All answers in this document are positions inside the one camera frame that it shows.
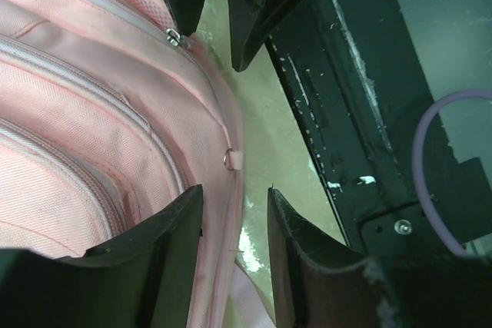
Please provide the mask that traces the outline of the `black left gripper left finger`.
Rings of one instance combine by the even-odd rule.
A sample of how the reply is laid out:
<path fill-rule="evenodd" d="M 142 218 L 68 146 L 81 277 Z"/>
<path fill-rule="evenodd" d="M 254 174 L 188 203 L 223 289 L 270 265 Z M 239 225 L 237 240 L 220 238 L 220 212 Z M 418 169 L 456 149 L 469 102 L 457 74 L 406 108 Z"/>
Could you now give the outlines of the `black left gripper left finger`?
<path fill-rule="evenodd" d="M 1 251 L 3 327 L 184 327 L 201 238 L 203 189 L 80 258 Z"/>

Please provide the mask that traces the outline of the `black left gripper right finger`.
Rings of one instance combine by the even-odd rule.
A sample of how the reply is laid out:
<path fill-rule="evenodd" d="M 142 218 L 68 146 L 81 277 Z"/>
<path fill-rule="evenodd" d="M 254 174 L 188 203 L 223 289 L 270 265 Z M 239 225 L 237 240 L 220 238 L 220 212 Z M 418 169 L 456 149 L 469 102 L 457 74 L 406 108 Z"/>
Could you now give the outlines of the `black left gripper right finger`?
<path fill-rule="evenodd" d="M 268 191 L 268 246 L 279 327 L 489 327 L 487 257 L 365 256 Z"/>

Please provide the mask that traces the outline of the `pink student backpack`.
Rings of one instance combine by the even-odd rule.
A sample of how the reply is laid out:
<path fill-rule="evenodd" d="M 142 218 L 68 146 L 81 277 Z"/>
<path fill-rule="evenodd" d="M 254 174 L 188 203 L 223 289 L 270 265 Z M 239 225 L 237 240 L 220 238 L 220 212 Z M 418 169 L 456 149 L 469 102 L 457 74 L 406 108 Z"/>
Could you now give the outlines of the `pink student backpack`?
<path fill-rule="evenodd" d="M 1 251 L 80 258 L 203 189 L 188 321 L 272 327 L 237 261 L 241 109 L 163 0 L 1 0 Z"/>

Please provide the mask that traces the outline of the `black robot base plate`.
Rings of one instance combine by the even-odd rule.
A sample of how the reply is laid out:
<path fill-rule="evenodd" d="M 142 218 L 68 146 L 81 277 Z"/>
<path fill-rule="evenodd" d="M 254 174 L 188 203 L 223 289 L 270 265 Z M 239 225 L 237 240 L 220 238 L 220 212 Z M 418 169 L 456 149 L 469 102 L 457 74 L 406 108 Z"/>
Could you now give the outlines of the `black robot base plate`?
<path fill-rule="evenodd" d="M 347 243 L 443 253 L 412 140 L 439 98 L 491 89 L 491 0 L 304 0 L 267 47 Z"/>

